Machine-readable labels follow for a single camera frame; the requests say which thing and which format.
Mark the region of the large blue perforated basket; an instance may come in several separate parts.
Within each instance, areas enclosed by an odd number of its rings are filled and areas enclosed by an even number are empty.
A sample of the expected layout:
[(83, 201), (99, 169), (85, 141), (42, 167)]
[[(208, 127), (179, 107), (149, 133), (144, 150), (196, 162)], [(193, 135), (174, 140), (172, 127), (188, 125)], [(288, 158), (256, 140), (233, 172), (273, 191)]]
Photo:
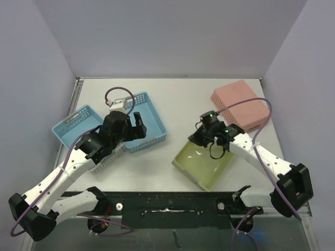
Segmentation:
[(166, 128), (162, 122), (150, 96), (147, 92), (140, 92), (134, 94), (135, 106), (132, 110), (131, 122), (135, 123), (135, 118), (133, 114), (139, 112), (143, 121), (143, 124), (147, 128), (146, 137), (144, 139), (138, 139), (130, 142), (124, 143), (124, 149), (127, 152), (134, 153), (145, 148), (154, 146), (165, 140), (166, 138)]

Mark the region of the yellow-green perforated basket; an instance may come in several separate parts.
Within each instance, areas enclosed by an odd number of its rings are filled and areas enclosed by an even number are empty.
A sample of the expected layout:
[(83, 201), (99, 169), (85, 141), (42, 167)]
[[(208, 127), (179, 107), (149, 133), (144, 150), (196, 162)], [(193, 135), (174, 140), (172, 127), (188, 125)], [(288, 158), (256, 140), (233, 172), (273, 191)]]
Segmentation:
[(188, 141), (172, 164), (201, 190), (210, 192), (234, 157), (230, 152), (222, 153), (221, 146), (204, 148)]

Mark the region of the pink perforated basket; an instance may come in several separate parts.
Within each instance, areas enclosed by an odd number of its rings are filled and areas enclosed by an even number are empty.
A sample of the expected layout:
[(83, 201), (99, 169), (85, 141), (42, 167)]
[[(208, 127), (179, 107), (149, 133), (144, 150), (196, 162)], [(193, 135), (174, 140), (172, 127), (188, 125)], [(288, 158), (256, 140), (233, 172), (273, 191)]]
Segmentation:
[(251, 132), (266, 124), (269, 109), (244, 80), (239, 80), (216, 88), (211, 102), (228, 124), (236, 124), (246, 132)]

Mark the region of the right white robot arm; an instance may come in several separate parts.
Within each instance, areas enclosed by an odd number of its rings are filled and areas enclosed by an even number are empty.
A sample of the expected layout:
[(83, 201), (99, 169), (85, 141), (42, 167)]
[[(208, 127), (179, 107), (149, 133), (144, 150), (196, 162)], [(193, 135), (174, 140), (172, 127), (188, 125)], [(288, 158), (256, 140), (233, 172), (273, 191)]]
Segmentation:
[(225, 125), (214, 111), (201, 115), (199, 124), (189, 141), (201, 147), (221, 146), (224, 153), (233, 153), (261, 171), (274, 186), (270, 190), (247, 185), (235, 192), (232, 199), (236, 212), (271, 207), (289, 218), (298, 216), (297, 211), (314, 196), (305, 165), (294, 165), (272, 154), (238, 125)]

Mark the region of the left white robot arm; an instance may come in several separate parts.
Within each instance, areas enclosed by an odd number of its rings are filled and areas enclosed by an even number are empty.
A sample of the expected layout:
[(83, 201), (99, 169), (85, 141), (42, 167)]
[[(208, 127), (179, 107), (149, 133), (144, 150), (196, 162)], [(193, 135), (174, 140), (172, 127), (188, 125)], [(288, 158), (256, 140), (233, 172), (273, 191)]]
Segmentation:
[(35, 242), (46, 238), (62, 221), (84, 212), (108, 214), (112, 206), (97, 187), (90, 187), (76, 196), (60, 197), (84, 173), (123, 142), (143, 139), (147, 128), (139, 112), (134, 112), (135, 125), (130, 116), (112, 111), (103, 124), (80, 134), (71, 144), (64, 162), (43, 181), (23, 195), (13, 194), (9, 207), (16, 226), (21, 226)]

